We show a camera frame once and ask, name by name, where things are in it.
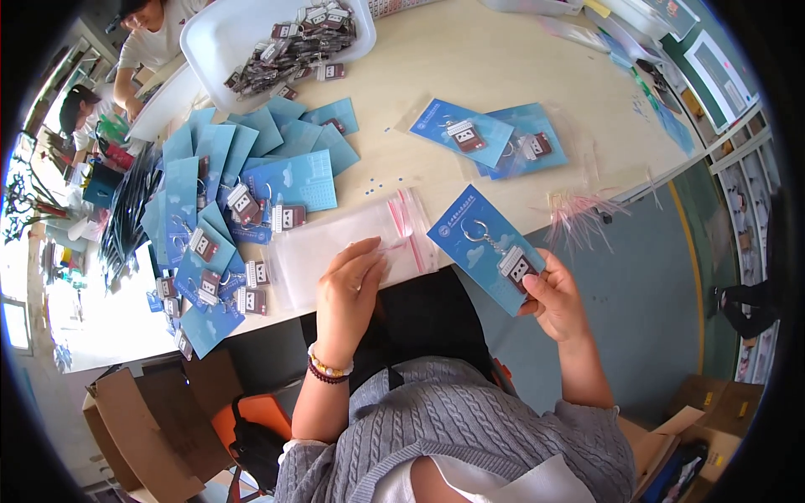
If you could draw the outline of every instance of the bracelet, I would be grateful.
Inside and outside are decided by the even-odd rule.
[[[344,377],[352,373],[354,368],[354,362],[352,361],[349,362],[349,367],[347,367],[346,370],[333,369],[321,363],[321,361],[319,361],[319,359],[316,358],[316,355],[313,354],[313,349],[315,348],[315,346],[316,343],[314,342],[308,348],[308,360],[310,360],[313,366],[316,367],[316,370],[318,370],[320,373],[322,373],[327,377]]]
[[[326,384],[340,384],[349,379],[349,376],[341,376],[341,377],[331,377],[327,374],[321,373],[315,365],[313,365],[313,360],[308,358],[308,370],[316,376],[316,379],[322,381]]]

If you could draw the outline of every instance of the white beaded bracelet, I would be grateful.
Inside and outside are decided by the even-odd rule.
[[[313,366],[316,367],[321,373],[323,373],[323,374],[325,374],[327,376],[330,376],[330,377],[348,376],[348,375],[350,375],[352,373],[352,371],[354,370],[354,367],[355,367],[355,362],[354,361],[350,360],[349,361],[349,367],[347,367],[345,370],[333,369],[333,368],[328,367],[327,365],[321,363],[321,361],[319,361],[319,359],[316,358],[316,355],[313,352],[313,348],[315,346],[316,346],[316,343],[314,342],[313,344],[310,345],[310,347],[308,347],[308,356],[310,357],[310,361],[313,364]]]

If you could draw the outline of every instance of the red beaded bracelet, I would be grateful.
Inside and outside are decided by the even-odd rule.
[[[313,360],[310,357],[308,357],[308,370],[310,370],[313,375],[316,376],[316,379],[327,384],[340,384],[349,379],[349,376],[333,377],[327,375],[326,373],[322,373],[316,368],[315,365],[313,365]]]

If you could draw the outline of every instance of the man in white t-shirt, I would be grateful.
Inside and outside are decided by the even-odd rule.
[[[182,51],[179,37],[191,17],[212,0],[122,0],[121,25],[131,30],[120,51],[114,99],[133,121],[142,110],[134,97],[131,78],[140,64],[152,72],[170,63]]]
[[[64,134],[71,134],[76,143],[76,155],[72,165],[84,161],[90,139],[101,116],[113,121],[122,109],[114,103],[111,84],[101,84],[93,90],[83,85],[74,85],[69,90],[59,112],[59,124]]]

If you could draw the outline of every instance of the hand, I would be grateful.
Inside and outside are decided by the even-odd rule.
[[[590,328],[581,296],[570,271],[546,249],[537,248],[545,259],[540,276],[527,274],[522,285],[529,296],[518,315],[534,314],[546,334],[556,342],[589,336]]]
[[[128,115],[129,122],[134,122],[134,119],[142,112],[143,106],[145,105],[142,104],[142,101],[135,97],[126,100],[126,114]]]
[[[330,262],[316,288],[316,358],[345,369],[361,342],[374,311],[386,258],[380,237],[353,243]]]

